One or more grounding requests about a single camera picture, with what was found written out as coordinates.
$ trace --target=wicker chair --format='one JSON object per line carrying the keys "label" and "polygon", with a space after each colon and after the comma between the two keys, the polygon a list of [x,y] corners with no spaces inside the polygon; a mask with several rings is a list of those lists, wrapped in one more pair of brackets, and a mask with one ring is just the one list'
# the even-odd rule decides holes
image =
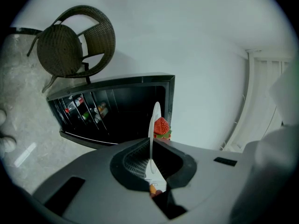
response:
{"label": "wicker chair", "polygon": [[[74,15],[86,15],[95,19],[98,24],[88,28],[80,34],[68,26],[61,24]],[[84,35],[88,55],[83,56],[79,36]],[[90,6],[76,6],[62,13],[50,27],[39,33],[33,40],[27,56],[38,40],[37,55],[41,65],[52,75],[43,93],[57,77],[80,78],[89,77],[104,69],[110,62],[115,51],[115,34],[110,20],[98,9]],[[88,64],[83,63],[87,57],[104,54],[100,62],[88,70]],[[77,73],[85,65],[85,71]]]}

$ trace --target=black cabinet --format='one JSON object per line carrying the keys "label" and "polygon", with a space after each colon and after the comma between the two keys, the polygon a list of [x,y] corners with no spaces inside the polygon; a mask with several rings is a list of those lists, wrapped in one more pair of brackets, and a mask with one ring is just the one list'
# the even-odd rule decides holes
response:
{"label": "black cabinet", "polygon": [[[157,101],[170,124],[174,81],[173,75],[103,80],[62,90],[47,101],[61,126],[61,136],[100,148],[147,137]],[[68,111],[70,103],[77,105]]]}

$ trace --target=white shoe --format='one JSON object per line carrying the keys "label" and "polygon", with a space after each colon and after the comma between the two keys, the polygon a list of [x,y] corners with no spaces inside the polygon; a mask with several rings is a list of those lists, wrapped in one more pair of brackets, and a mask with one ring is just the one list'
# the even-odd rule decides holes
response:
{"label": "white shoe", "polygon": [[6,114],[3,110],[0,110],[0,126],[3,125],[5,120],[6,120]]}
{"label": "white shoe", "polygon": [[0,138],[0,156],[4,157],[4,153],[10,153],[15,150],[17,144],[14,139],[9,137]]}

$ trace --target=gray floor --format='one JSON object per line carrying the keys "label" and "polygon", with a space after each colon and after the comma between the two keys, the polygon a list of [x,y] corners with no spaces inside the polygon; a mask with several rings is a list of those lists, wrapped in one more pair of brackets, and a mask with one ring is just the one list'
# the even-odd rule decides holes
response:
{"label": "gray floor", "polygon": [[[26,56],[33,39],[31,35],[10,35],[0,55],[0,109],[7,113],[0,134],[17,141],[17,148],[6,153],[2,161],[12,180],[29,193],[54,172],[93,150],[60,137],[60,127],[46,102],[49,93],[85,80],[58,78],[42,94],[51,75],[39,63],[36,46],[30,57]],[[32,143],[36,148],[17,168],[15,160]]]}

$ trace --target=plush strawberry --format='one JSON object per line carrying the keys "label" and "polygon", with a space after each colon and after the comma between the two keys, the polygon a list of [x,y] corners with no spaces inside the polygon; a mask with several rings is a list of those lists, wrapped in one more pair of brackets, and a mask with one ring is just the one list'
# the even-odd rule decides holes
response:
{"label": "plush strawberry", "polygon": [[169,125],[167,121],[163,117],[157,119],[154,125],[154,133],[166,134],[168,131],[169,131]]}

